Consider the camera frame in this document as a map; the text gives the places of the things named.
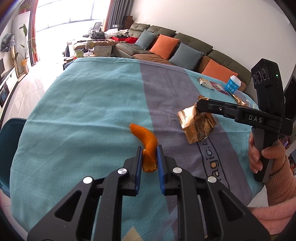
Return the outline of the person's right hand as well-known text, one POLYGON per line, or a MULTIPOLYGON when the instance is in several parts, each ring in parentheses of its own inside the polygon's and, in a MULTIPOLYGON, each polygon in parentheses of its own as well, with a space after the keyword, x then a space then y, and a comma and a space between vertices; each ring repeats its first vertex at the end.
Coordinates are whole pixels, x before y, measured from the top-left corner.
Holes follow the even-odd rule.
POLYGON ((263 164, 261 160, 263 157, 269 160, 273 160, 273 166, 271 168, 270 175, 274 175, 281 170, 285 163, 285 147, 280 142, 280 140, 277 140, 271 147, 267 147, 262 151, 259 151, 255 147, 253 134, 250 133, 248 157, 249 167, 253 173, 257 173, 258 171, 261 171, 263 169, 263 164))

